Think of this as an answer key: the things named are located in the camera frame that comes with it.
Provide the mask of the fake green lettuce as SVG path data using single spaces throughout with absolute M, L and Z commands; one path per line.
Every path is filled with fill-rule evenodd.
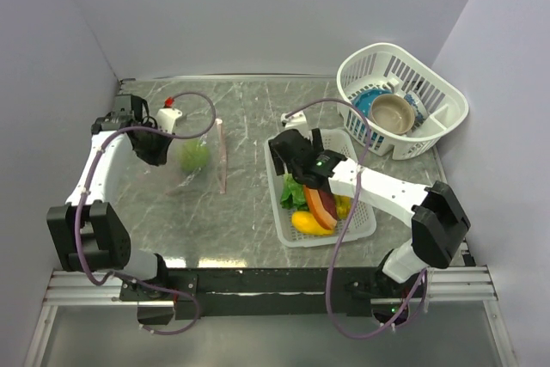
M 285 174 L 283 177 L 283 191 L 279 203 L 286 210 L 307 211 L 309 209 L 303 186 L 298 184 L 291 174 Z

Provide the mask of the fake yellow banana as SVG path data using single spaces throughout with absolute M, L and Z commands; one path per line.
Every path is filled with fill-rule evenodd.
M 338 220 L 345 220 L 350 214 L 352 199 L 342 195 L 335 195 L 335 205 Z

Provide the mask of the fake green apple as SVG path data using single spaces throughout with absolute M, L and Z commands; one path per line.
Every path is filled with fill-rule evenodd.
M 192 173 L 204 168 L 210 157 L 211 152 L 206 143 L 200 139 L 187 140 L 180 147 L 180 168 L 185 173 Z

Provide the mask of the clear zip bag pink slider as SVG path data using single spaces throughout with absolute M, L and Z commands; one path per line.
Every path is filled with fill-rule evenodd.
M 227 192 L 228 153 L 223 121 L 204 135 L 187 140 L 174 140 L 168 150 L 165 195 L 183 193 Z

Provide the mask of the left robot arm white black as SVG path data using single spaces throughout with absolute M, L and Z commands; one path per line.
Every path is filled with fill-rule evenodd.
M 113 109 L 91 126 L 91 150 L 76 188 L 64 205 L 46 215 L 63 270 L 81 272 L 86 261 L 91 272 L 115 271 L 141 279 L 140 290 L 150 299 L 169 293 L 164 259 L 132 246 L 112 202 L 131 154 L 152 166 L 166 163 L 172 142 L 168 134 L 182 116 L 172 104 L 168 100 L 150 115 L 145 99 L 119 95 Z

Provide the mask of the fake yellow mango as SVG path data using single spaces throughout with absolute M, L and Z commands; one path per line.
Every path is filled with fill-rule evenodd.
M 295 211 L 291 216 L 291 223 L 297 231 L 305 235 L 329 236 L 334 233 L 334 229 L 322 227 L 309 211 Z

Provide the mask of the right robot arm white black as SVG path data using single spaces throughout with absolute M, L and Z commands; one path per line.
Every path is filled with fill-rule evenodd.
M 360 165 L 322 143 L 321 131 L 309 138 L 297 129 L 279 133 L 267 143 L 274 172 L 289 174 L 301 188 L 306 214 L 314 228 L 331 235 L 338 222 L 337 197 L 363 202 L 396 217 L 411 238 L 391 250 L 376 270 L 376 287 L 395 297 L 407 280 L 429 267 L 446 269 L 470 229 L 470 221 L 452 188 L 440 180 L 430 187 L 398 180 Z

